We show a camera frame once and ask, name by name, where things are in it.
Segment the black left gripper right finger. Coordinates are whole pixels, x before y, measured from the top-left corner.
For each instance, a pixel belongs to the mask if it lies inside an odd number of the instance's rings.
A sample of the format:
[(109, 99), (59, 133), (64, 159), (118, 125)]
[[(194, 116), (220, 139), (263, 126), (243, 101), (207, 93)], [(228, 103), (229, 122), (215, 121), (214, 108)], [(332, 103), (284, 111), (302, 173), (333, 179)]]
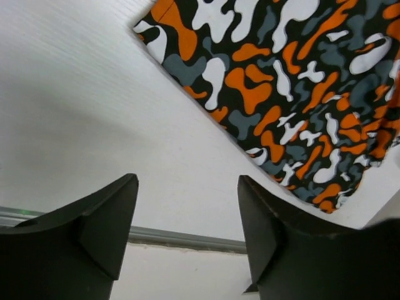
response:
[(352, 229), (313, 216), (240, 176), (251, 285), (261, 299), (398, 299), (399, 219)]

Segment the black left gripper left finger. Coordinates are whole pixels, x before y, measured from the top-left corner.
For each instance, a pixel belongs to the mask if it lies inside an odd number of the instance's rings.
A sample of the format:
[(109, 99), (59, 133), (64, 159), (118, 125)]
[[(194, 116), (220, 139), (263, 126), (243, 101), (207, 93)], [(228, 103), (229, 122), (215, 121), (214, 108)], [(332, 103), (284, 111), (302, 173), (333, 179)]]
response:
[(138, 177), (1, 229), (2, 299), (109, 299), (119, 279)]

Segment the orange camouflage shorts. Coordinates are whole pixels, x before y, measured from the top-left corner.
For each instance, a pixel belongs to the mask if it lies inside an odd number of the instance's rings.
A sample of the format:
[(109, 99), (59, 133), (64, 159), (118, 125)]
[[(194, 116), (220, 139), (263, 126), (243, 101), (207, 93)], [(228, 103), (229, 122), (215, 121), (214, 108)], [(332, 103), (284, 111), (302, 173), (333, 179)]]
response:
[(254, 164), (324, 213), (399, 139), (398, 1), (156, 1), (133, 30)]

